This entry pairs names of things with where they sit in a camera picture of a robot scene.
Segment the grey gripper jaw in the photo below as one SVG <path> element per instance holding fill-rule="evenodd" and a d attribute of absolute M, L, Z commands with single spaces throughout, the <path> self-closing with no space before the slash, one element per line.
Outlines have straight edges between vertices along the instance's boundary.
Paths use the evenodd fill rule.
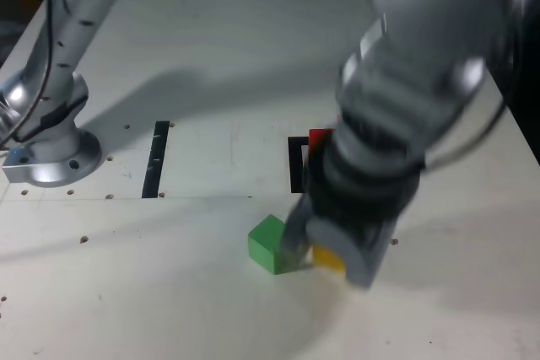
<path fill-rule="evenodd" d="M 311 247 L 307 224 L 313 217 L 311 199 L 303 195 L 284 223 L 280 255 L 286 270 L 299 270 L 305 264 L 305 257 Z"/>
<path fill-rule="evenodd" d="M 370 288 L 396 225 L 394 219 L 345 229 L 331 220 L 313 219 L 308 222 L 306 233 L 314 247 L 328 249 L 344 264 L 345 278 L 350 284 Z"/>

